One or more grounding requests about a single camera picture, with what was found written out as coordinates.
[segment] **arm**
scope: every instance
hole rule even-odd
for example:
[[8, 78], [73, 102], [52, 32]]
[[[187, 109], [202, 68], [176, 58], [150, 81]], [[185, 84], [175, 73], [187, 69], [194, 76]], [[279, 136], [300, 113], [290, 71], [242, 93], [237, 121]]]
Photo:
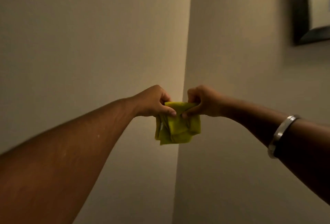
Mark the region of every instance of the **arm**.
[[0, 156], [3, 223], [72, 223], [135, 116], [175, 115], [158, 85], [114, 101]]
[[[206, 114], [232, 119], [246, 127], [266, 147], [278, 126], [288, 117], [259, 105], [222, 96], [203, 85], [188, 90], [188, 99], [200, 104], [185, 112], [184, 118]], [[283, 145], [278, 158], [330, 204], [330, 128], [299, 119], [286, 130], [281, 141]]]

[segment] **white wall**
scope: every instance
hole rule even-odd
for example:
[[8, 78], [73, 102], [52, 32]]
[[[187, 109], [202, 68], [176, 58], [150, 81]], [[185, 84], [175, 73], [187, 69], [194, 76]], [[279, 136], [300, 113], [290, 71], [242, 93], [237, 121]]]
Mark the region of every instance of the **white wall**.
[[[190, 0], [0, 0], [0, 152], [160, 84], [181, 101]], [[136, 118], [75, 223], [171, 223], [176, 145]]]
[[[184, 91], [208, 84], [329, 124], [330, 42], [290, 46], [288, 12], [287, 0], [191, 0]], [[324, 224], [330, 208], [246, 129], [202, 117], [179, 147], [173, 223]]]

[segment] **framed picture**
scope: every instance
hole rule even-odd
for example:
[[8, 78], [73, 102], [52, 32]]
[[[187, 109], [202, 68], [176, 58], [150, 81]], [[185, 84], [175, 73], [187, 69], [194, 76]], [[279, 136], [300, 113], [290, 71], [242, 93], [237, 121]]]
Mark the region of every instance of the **framed picture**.
[[291, 3], [295, 45], [330, 39], [330, 0], [291, 0]]

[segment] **fist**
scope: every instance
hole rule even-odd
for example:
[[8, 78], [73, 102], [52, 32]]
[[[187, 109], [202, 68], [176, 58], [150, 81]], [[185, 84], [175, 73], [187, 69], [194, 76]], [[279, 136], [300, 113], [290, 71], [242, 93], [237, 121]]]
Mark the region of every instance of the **fist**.
[[199, 103], [199, 105], [187, 110], [182, 114], [183, 118], [188, 118], [196, 114], [205, 114], [210, 117], [223, 116], [228, 98], [222, 96], [214, 89], [205, 85], [188, 90], [188, 102]]
[[170, 102], [171, 97], [159, 85], [154, 85], [141, 93], [131, 97], [135, 105], [135, 116], [157, 116], [158, 114], [167, 114], [176, 116], [174, 109], [164, 106], [165, 102]]

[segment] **metal bangle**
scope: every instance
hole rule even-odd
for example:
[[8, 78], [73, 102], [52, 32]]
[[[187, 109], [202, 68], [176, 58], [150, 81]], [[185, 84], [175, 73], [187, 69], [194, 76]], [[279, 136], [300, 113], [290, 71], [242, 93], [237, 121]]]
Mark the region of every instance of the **metal bangle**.
[[277, 159], [277, 157], [274, 156], [277, 144], [279, 143], [279, 140], [283, 136], [284, 132], [297, 119], [300, 119], [300, 116], [298, 116], [296, 114], [293, 116], [289, 116], [287, 119], [284, 120], [284, 122], [281, 123], [281, 125], [275, 131], [273, 139], [268, 146], [268, 155], [270, 156], [270, 158]]

